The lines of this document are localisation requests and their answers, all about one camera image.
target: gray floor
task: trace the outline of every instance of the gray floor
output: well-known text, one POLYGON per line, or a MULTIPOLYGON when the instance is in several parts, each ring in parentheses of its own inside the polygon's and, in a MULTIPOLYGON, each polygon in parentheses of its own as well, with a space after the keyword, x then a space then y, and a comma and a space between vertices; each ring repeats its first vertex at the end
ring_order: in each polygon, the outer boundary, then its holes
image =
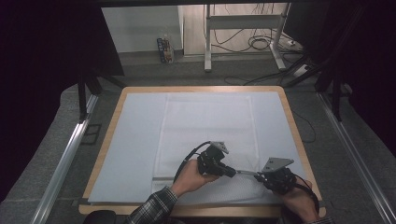
MULTIPOLYGON (((214 57, 212 73, 204 72, 203 57, 181 57, 173 64, 161 64, 158 55, 122 54, 129 86, 242 85, 263 75, 277 72, 271 55, 214 57)), ((292 79, 285 77, 284 82, 292 79)), ((346 150, 329 122, 311 77, 286 89, 290 107, 317 179, 328 214, 337 223, 383 223, 370 195, 352 165, 346 150)), ((78 211, 91 170, 100 149, 121 89, 100 79, 104 88, 92 114, 91 125, 101 125, 97 140, 84 137, 47 223, 82 223, 78 211)), ((276 85, 279 78, 252 83, 276 85)), ((396 207, 396 160, 360 119, 347 98, 341 101, 341 116, 351 138, 393 207, 396 207)), ((29 223, 45 191, 67 142, 78 122, 76 86, 64 91, 61 107, 34 158, 7 198, 0 205, 0 223, 29 223)))

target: table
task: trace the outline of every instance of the table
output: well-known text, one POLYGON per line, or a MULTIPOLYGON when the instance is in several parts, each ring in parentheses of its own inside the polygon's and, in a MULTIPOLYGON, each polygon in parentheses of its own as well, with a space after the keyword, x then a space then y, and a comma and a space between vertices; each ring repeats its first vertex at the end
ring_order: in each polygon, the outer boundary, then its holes
MULTIPOLYGON (((96 210, 113 210, 118 215, 129 215, 134 211, 139 204, 114 204, 114 203, 100 203, 100 204, 87 204, 88 198, 92 192, 93 185, 96 178, 99 176, 100 170, 104 163, 109 145, 116 129, 121 110, 123 108, 124 101, 128 93, 138 92, 260 92, 260 91, 276 91, 283 105, 290 131, 298 150, 301 162, 304 167, 307 179, 313 183, 313 191, 318 195, 318 199, 321 200, 321 195, 318 190, 318 186, 315 177, 312 173, 309 160, 306 156, 303 142, 298 133, 296 124, 291 114, 290 106, 286 97, 285 92, 281 87, 237 87, 237 86, 206 86, 206 87, 127 87, 123 89, 117 107, 113 114, 112 120, 106 132, 104 142, 99 152, 96 163, 93 167, 90 180, 87 184, 85 192, 82 196, 82 203, 79 206, 79 212, 81 214, 89 214, 96 210)), ((218 205, 177 205, 175 206, 171 216, 173 217, 279 217, 280 207, 277 205, 262 205, 262 204, 224 204, 218 205)), ((325 208, 320 208, 320 215, 325 215, 325 208)))

